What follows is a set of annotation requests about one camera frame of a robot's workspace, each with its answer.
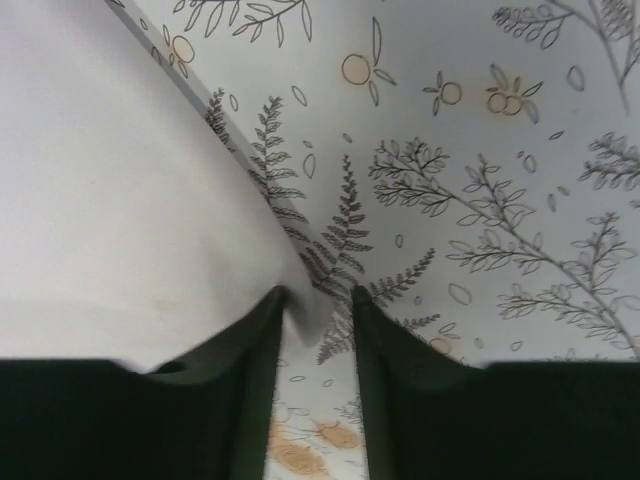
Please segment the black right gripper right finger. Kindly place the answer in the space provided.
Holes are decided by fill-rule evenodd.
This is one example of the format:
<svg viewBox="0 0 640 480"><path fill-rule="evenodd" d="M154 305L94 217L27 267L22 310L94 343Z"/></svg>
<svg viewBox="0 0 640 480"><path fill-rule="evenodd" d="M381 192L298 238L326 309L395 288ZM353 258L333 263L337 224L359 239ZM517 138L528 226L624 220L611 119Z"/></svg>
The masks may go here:
<svg viewBox="0 0 640 480"><path fill-rule="evenodd" d="M352 292L372 479L635 479L639 366L464 365Z"/></svg>

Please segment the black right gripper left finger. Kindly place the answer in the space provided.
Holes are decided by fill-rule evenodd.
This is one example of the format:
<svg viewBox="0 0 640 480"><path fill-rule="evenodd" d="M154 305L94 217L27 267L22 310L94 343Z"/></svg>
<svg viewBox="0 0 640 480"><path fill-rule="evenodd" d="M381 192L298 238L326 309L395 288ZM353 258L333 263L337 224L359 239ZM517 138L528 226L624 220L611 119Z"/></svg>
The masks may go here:
<svg viewBox="0 0 640 480"><path fill-rule="evenodd" d="M259 479L286 291L148 373L110 360L1 364L5 479Z"/></svg>

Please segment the white t shirt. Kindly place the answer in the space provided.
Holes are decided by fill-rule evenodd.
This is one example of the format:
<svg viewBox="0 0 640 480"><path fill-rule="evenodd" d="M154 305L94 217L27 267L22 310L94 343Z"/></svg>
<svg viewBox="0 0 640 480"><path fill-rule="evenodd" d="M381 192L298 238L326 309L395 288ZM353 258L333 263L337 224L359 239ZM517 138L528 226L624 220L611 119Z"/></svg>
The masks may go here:
<svg viewBox="0 0 640 480"><path fill-rule="evenodd" d="M330 304L242 166L103 1L1 5L1 354L149 371L274 286Z"/></svg>

